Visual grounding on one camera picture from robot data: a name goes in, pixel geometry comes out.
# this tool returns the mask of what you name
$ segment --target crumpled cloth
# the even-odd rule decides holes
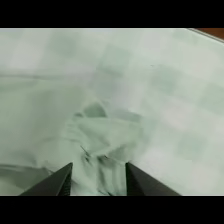
[[[110,117],[73,82],[0,78],[0,195],[18,195],[73,162],[71,195],[126,195],[138,122]]]

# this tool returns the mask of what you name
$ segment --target white and green checkered tablecloth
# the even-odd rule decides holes
[[[72,78],[142,115],[134,163],[183,195],[224,195],[223,61],[188,29],[0,29],[2,75]]]

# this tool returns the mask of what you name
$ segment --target tablecloth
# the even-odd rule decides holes
[[[223,60],[185,28],[0,29],[1,75],[63,74],[141,115],[133,163],[183,195],[224,195]]]

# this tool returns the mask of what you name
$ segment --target brown wooden surface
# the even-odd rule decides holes
[[[205,33],[224,39],[224,28],[196,28]]]

